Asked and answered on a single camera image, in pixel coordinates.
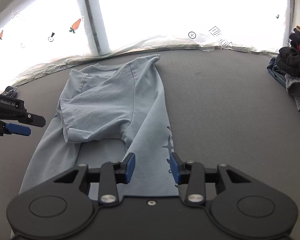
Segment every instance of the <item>silver bolt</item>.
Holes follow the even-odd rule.
[[[200,194],[191,194],[188,196],[188,200],[191,202],[201,202],[202,200],[204,200],[204,197]]]
[[[147,203],[149,206],[154,206],[157,204],[157,202],[155,200],[149,200]]]
[[[114,195],[106,194],[106,195],[102,195],[100,200],[103,203],[113,203],[117,200],[117,198]]]

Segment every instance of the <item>star print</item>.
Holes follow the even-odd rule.
[[[166,146],[162,146],[162,148],[167,148],[169,150],[169,154],[171,154],[173,146],[172,146],[171,141],[170,141],[170,135],[169,135],[169,138],[168,138],[168,144]]]

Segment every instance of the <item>carrot print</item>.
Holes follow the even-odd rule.
[[[0,32],[0,40],[2,40],[3,30]]]
[[[74,31],[75,31],[76,29],[79,28],[80,22],[81,22],[81,19],[77,20],[77,21],[71,26],[69,32],[75,33]]]

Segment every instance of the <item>white curtain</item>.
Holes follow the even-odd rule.
[[[290,31],[290,0],[6,1],[0,8],[0,92],[132,51],[278,53]]]

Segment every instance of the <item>stack of folded clothes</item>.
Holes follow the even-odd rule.
[[[291,47],[279,49],[279,55],[273,57],[267,67],[269,73],[294,96],[300,111],[300,26],[289,35]]]

